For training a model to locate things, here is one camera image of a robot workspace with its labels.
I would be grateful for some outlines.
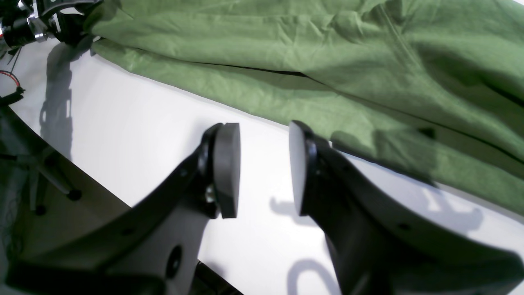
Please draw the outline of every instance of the white table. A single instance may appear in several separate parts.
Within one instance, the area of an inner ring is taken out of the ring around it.
[[[0,69],[10,69],[6,62],[0,61]],[[54,78],[47,77],[46,68],[52,69]],[[286,126],[130,74],[88,52],[74,57],[56,40],[24,47],[14,73],[26,93],[13,110],[129,206],[189,155],[208,127],[240,123],[238,217],[209,222],[199,259],[246,295],[340,293],[322,230],[310,218],[298,217],[294,209]],[[12,91],[9,79],[0,79],[0,95]],[[524,257],[524,225],[519,217],[513,216],[520,222],[475,197],[458,197],[464,194],[350,159],[416,212]],[[512,292],[522,293],[524,284]]]

